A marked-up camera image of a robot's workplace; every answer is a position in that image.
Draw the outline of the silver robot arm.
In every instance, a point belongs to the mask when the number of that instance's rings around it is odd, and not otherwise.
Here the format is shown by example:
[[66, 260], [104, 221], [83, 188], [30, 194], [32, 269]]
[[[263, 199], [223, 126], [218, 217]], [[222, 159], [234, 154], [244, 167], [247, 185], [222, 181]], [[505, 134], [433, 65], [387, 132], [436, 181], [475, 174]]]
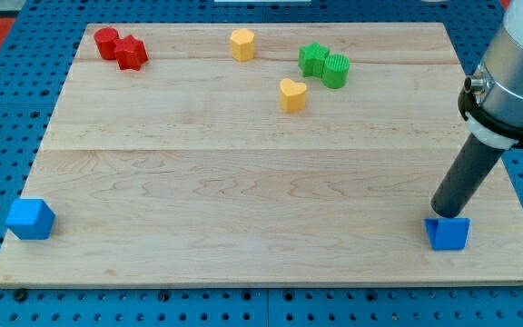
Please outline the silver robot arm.
[[513, 0], [459, 95], [471, 134], [498, 150], [523, 149], [523, 0]]

